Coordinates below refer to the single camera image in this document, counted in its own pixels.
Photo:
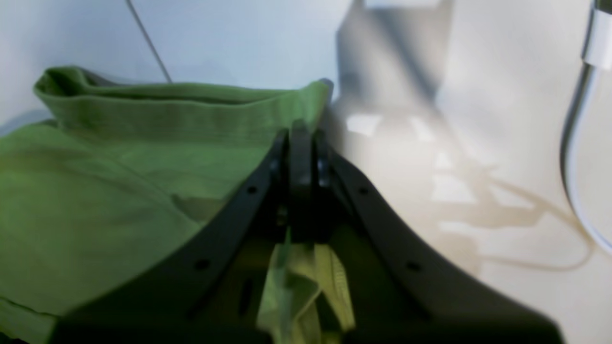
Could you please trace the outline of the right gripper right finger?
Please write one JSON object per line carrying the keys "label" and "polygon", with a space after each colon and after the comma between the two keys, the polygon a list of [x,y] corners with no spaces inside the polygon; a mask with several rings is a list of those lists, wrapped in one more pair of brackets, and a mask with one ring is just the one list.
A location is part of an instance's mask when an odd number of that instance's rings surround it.
{"label": "right gripper right finger", "polygon": [[289,228],[339,259],[354,324],[341,344],[561,344],[557,325],[420,239],[323,132],[289,135]]}

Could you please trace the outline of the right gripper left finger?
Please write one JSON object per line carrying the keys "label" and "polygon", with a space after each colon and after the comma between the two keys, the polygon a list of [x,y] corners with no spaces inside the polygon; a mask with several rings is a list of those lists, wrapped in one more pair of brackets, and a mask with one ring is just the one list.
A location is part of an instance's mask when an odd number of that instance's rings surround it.
{"label": "right gripper left finger", "polygon": [[270,257],[284,239],[289,131],[214,219],[131,281],[64,317],[55,344],[271,344],[256,326]]}

